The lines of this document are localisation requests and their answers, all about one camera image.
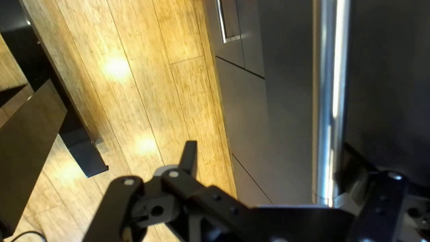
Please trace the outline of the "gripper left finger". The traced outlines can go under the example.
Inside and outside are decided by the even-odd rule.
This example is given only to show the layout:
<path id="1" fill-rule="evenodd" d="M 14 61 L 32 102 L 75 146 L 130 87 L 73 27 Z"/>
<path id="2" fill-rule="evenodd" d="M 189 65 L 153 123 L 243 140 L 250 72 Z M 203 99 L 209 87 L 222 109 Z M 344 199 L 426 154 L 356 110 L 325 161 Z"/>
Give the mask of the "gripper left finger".
<path id="1" fill-rule="evenodd" d="M 252 242 L 241 210 L 216 186 L 196 180 L 197 141 L 186 141 L 176 166 L 160 167 L 150 181 L 122 176 L 109 184 L 82 242 L 143 242 L 165 224 L 184 242 Z"/>

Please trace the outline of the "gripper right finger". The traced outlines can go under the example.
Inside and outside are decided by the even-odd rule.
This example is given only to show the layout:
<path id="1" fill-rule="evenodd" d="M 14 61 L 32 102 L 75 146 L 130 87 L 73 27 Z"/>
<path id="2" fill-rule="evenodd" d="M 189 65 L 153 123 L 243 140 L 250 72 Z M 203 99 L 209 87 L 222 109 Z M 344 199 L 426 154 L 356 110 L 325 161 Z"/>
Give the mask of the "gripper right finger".
<path id="1" fill-rule="evenodd" d="M 346 242 L 430 242 L 430 187 L 381 169 L 344 145 L 335 207 L 355 219 Z"/>

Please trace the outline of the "grey drawer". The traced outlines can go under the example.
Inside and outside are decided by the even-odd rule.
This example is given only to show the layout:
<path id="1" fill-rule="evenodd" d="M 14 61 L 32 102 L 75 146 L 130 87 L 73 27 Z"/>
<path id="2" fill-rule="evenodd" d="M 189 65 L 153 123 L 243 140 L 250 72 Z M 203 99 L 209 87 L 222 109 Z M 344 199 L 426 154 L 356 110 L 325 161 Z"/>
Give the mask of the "grey drawer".
<path id="1" fill-rule="evenodd" d="M 215 0 L 203 0 L 209 24 L 209 41 L 215 56 L 264 77 L 257 0 L 236 0 L 241 39 L 222 43 Z"/>
<path id="2" fill-rule="evenodd" d="M 311 203 L 312 0 L 258 0 L 272 138 L 265 190 Z M 430 0 L 353 0 L 346 143 L 430 187 Z"/>

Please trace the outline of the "grey cabinet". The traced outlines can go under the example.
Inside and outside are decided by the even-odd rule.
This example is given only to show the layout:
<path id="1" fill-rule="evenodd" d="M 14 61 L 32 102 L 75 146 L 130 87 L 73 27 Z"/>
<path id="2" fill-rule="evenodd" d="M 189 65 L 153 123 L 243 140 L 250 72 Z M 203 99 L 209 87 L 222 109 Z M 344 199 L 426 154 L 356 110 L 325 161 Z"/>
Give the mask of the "grey cabinet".
<path id="1" fill-rule="evenodd" d="M 217 56 L 215 62 L 239 199 L 250 206 L 293 205 L 274 203 L 265 190 L 273 164 L 265 75 Z"/>

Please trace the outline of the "dark wooden table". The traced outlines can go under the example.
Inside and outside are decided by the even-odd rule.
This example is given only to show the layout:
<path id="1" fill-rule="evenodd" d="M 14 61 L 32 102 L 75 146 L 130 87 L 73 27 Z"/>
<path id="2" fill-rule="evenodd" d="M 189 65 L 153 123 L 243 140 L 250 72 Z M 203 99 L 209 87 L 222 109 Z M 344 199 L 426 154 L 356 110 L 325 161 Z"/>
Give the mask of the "dark wooden table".
<path id="1" fill-rule="evenodd" d="M 34 94 L 0 127 L 0 240 L 11 237 L 22 217 L 57 136 L 86 177 L 109 170 L 90 139 L 62 79 L 48 56 L 23 0 L 0 0 L 0 42 L 24 83 L 0 91 L 0 108 L 30 87 Z"/>

